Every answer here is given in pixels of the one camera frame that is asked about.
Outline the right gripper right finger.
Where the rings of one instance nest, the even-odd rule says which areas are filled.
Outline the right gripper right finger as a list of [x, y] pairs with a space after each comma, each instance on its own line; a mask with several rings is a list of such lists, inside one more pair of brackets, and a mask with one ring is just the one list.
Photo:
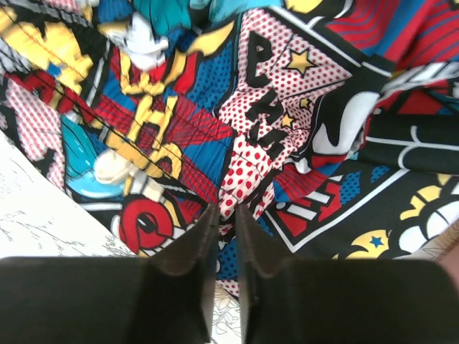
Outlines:
[[426, 260], [302, 259], [235, 212], [244, 343], [456, 343], [458, 291]]

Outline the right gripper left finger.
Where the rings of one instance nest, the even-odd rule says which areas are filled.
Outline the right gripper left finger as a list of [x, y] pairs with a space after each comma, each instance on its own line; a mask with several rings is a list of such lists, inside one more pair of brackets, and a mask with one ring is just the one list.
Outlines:
[[149, 258], [1, 261], [3, 343], [209, 343], [219, 212]]

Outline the colourful comic print shorts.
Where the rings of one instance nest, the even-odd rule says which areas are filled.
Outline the colourful comic print shorts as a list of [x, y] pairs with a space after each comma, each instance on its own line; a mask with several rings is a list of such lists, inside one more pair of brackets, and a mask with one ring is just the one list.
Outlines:
[[458, 241], [456, 1], [3, 1], [1, 131], [134, 254], [219, 207], [307, 258]]

